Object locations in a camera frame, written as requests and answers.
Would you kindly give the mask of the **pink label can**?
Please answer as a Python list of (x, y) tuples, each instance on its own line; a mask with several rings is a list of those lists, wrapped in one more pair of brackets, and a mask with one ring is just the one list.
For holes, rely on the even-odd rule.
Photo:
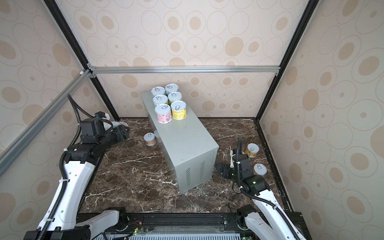
[(123, 122), (123, 121), (120, 121), (120, 122), (116, 122), (116, 121), (112, 121), (112, 124), (113, 124), (113, 129), (119, 127), (119, 126), (123, 126), (127, 131), (129, 130), (129, 126), (126, 122)]
[(157, 120), (161, 124), (167, 124), (172, 120), (172, 110), (168, 104), (160, 104), (155, 107)]

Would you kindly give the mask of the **light green label can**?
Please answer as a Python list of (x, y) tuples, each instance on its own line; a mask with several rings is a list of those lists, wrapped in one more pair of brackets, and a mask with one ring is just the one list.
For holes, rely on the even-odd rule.
[(157, 107), (159, 105), (169, 104), (169, 99), (166, 95), (157, 95), (153, 97), (153, 103)]

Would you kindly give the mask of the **teal label can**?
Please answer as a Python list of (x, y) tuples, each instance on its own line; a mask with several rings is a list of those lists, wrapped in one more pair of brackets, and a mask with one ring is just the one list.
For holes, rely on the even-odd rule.
[(169, 95), (170, 93), (178, 92), (179, 86), (177, 84), (168, 84), (165, 86), (165, 90), (166, 90), (166, 94)]
[(166, 90), (163, 87), (157, 86), (152, 88), (151, 94), (153, 97), (159, 96), (159, 95), (166, 95)]

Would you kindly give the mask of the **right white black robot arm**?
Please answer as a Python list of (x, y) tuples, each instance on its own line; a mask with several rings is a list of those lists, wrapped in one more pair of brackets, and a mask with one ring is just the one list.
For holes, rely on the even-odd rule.
[(237, 210), (238, 227), (252, 231), (260, 240), (304, 240), (305, 236), (289, 219), (278, 203), (275, 195), (263, 176), (255, 175), (249, 156), (243, 153), (243, 141), (231, 152), (231, 163), (221, 163), (218, 174), (233, 181), (239, 194), (250, 198), (254, 205)]

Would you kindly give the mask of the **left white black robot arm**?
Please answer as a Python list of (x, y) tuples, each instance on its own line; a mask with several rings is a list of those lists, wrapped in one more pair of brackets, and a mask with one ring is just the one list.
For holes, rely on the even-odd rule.
[(119, 222), (118, 210), (104, 211), (81, 223), (77, 223), (77, 214), (104, 154), (128, 140), (130, 129), (125, 123), (111, 122), (104, 112), (82, 120), (80, 113), (87, 112), (71, 95), (67, 97), (77, 118), (77, 132), (60, 157), (62, 177), (52, 203), (37, 229), (25, 234), (26, 240), (93, 240)]

